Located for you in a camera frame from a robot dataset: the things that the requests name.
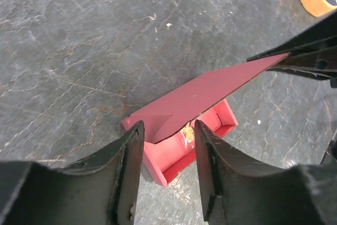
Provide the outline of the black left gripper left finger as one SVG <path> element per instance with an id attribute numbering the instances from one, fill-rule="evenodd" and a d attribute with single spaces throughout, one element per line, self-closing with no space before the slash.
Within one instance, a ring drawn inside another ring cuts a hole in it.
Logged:
<path id="1" fill-rule="evenodd" d="M 1 162 L 1 224 L 133 224 L 144 149 L 139 121 L 64 168 Z"/>

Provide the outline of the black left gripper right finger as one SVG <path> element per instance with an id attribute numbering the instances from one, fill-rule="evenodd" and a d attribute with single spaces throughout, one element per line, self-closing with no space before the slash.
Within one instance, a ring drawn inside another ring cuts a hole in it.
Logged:
<path id="1" fill-rule="evenodd" d="M 208 224 L 336 224 L 336 140 L 321 163 L 261 162 L 195 123 L 203 218 Z"/>

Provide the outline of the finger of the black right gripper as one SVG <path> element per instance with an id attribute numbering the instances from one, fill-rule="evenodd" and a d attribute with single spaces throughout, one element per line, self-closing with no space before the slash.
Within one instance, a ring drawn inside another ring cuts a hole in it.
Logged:
<path id="1" fill-rule="evenodd" d="M 323 16 L 318 22 L 311 27 L 302 31 L 283 44 L 267 50 L 263 53 L 249 57 L 246 61 L 253 61 L 264 57 L 289 53 L 301 47 L 311 46 L 314 43 L 323 42 L 336 36 L 336 11 L 332 11 Z"/>
<path id="2" fill-rule="evenodd" d="M 336 51 L 316 51 L 288 56 L 272 66 L 269 71 L 302 76 L 315 80 L 336 78 Z"/>

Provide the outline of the brown debris bit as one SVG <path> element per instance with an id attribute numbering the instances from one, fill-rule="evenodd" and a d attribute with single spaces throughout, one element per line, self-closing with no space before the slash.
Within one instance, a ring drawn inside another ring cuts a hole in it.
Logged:
<path id="1" fill-rule="evenodd" d="M 180 130 L 183 144 L 186 148 L 194 147 L 194 127 L 191 122 L 187 122 L 187 124 Z"/>

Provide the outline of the pink paper box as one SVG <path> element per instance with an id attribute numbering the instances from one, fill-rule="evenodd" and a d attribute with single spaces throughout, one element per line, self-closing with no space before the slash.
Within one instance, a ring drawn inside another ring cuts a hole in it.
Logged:
<path id="1" fill-rule="evenodd" d="M 124 118 L 126 130 L 144 122 L 143 162 L 154 182 L 166 186 L 195 160 L 195 143 L 186 148 L 180 133 L 187 122 L 194 127 L 195 120 L 205 121 L 223 137 L 238 124 L 225 98 L 286 56 L 282 53 L 208 71 Z"/>

